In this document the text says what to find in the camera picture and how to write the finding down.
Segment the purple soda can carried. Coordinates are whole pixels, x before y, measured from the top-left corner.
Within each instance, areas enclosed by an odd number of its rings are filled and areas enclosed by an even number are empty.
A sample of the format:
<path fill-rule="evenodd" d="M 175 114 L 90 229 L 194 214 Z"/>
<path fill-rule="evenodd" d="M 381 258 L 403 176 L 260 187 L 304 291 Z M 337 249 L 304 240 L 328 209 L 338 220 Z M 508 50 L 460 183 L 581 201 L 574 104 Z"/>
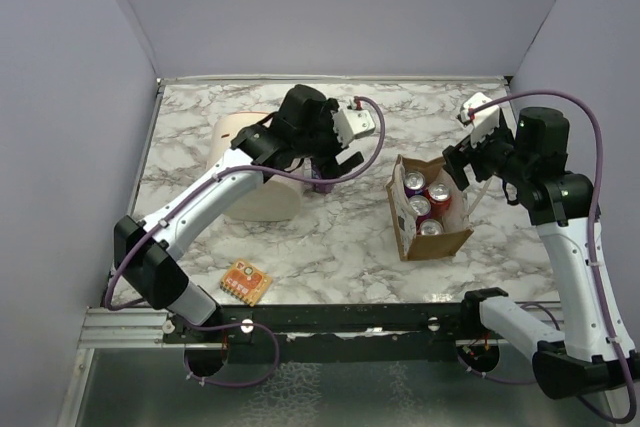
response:
<path fill-rule="evenodd" d="M 406 196 L 423 195 L 426 188 L 424 175 L 417 171 L 406 171 L 403 177 L 403 188 Z"/>

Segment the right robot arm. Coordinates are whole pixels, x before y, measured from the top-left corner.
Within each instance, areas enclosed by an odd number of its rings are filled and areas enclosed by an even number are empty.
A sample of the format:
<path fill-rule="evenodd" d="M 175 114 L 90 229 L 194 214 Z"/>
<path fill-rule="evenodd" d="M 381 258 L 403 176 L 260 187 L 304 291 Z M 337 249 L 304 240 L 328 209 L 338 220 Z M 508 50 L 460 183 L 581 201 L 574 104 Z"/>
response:
<path fill-rule="evenodd" d="M 552 108 L 529 107 L 511 130 L 501 109 L 467 107 L 470 134 L 443 152 L 445 171 L 464 190 L 464 172 L 491 177 L 516 190 L 515 204 L 528 212 L 550 260 L 564 329 L 557 331 L 524 311 L 500 288 L 465 294 L 459 325 L 469 337 L 494 332 L 532 364 L 536 383 L 551 399 L 615 389 L 639 380 L 639 354 L 620 318 L 600 243 L 589 222 L 594 188 L 569 172 L 570 125 Z"/>

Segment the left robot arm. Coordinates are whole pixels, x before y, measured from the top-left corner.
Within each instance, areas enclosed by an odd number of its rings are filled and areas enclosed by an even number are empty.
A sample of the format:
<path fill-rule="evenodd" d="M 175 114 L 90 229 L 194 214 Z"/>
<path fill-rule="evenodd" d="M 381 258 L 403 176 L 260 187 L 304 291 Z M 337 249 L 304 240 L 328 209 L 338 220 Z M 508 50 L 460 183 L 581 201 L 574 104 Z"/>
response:
<path fill-rule="evenodd" d="M 338 162 L 338 155 L 353 141 L 383 130 L 384 123 L 359 100 L 342 107 L 312 87 L 294 86 L 277 111 L 242 128 L 220 159 L 173 201 L 141 221 L 125 216 L 115 225 L 112 279 L 125 279 L 141 301 L 182 318 L 195 339 L 214 339 L 220 306 L 178 264 L 191 243 L 273 176 L 292 177 L 297 160 L 317 164 L 312 180 L 318 185 L 356 177 L 369 161 L 355 153 Z"/>

